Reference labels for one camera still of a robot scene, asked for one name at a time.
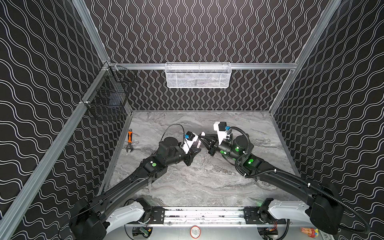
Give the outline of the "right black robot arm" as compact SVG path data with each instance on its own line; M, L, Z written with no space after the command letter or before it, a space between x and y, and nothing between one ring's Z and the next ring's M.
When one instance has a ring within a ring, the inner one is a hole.
M213 134L200 135L199 140L210 155L221 153L222 156L234 160L243 177L259 179L303 201L309 206L304 215L321 231L331 235L338 232L344 208L333 185L320 185L274 167L251 153L254 145L247 136L238 136L232 143L225 140L220 143L219 137Z

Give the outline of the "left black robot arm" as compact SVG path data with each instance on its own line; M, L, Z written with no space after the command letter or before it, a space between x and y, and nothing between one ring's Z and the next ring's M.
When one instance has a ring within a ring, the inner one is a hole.
M158 149L123 181L91 200L76 202L69 220L71 232L77 240L103 240L125 224L146 225L150 222L152 207L144 199L137 199L127 206L123 204L163 176L170 165L184 162L190 166L200 151L197 147L185 151L177 139L165 138Z

